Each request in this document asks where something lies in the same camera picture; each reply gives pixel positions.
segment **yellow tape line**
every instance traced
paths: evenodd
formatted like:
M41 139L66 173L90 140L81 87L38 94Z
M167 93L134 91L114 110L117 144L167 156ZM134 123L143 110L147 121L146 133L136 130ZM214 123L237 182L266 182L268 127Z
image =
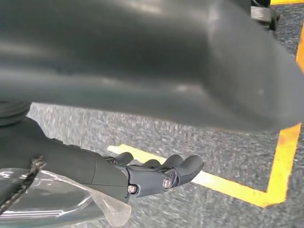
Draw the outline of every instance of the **yellow tape line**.
M272 5L304 3L304 0L272 0Z
M303 38L304 29L302 30L296 54L296 61L302 71L304 71ZM296 151L297 141L300 131L301 124L299 123L296 126L280 132L267 192L252 189L203 171L200 172L192 180L192 182L263 208L284 202L287 197L288 181L292 172L293 158ZM117 154L131 152L134 159L141 163L145 163L151 159L156 159L161 163L165 161L165 159L162 157L141 151L125 144L109 146L108 150Z

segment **robotic hand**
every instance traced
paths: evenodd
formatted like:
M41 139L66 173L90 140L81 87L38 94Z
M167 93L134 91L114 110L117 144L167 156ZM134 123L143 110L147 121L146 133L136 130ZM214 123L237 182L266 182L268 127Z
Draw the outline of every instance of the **robotic hand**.
M183 160L181 156L174 154L164 164L157 160L149 160L140 166L127 165L134 160L129 152L121 153L115 158L103 158L127 177L127 198L164 193L173 187L189 183L204 166L204 161L198 155Z

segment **metal screw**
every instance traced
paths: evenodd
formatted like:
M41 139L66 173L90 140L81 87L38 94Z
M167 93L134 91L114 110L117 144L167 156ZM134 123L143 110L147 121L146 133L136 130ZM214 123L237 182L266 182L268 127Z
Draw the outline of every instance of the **metal screw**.
M171 187L171 179L165 178L162 184L164 190L169 190Z
M137 191L137 188L136 186L134 185L129 185L127 186L127 192L131 193L131 194L134 194L135 192Z

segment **plastic wrap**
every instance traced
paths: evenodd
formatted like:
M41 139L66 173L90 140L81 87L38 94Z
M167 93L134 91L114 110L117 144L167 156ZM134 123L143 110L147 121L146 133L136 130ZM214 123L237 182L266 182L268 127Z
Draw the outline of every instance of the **plastic wrap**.
M22 182L27 172L0 170L0 199ZM100 219L119 227L130 214L127 204L64 176L41 171L21 198L0 216L0 227L62 227Z

